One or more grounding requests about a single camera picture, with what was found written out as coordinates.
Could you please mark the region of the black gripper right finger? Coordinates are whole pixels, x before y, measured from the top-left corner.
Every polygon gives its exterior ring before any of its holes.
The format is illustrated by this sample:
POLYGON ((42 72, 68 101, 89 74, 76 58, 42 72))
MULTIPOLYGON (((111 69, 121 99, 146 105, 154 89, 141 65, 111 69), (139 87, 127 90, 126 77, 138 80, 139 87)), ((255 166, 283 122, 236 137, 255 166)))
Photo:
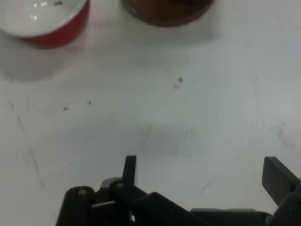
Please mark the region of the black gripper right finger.
POLYGON ((262 185, 278 206, 268 220, 269 226, 299 226, 301 224, 301 179, 278 158, 265 157, 262 185))

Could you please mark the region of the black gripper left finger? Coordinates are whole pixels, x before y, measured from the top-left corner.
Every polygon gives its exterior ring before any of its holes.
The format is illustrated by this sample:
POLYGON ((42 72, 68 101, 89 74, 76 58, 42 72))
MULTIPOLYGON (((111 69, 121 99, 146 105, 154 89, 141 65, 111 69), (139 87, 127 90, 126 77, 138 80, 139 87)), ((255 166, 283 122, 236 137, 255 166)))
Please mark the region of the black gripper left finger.
POLYGON ((135 186, 136 156, 125 158, 121 178, 97 192, 88 186, 69 189, 58 226, 203 226, 205 222, 159 193, 135 186))

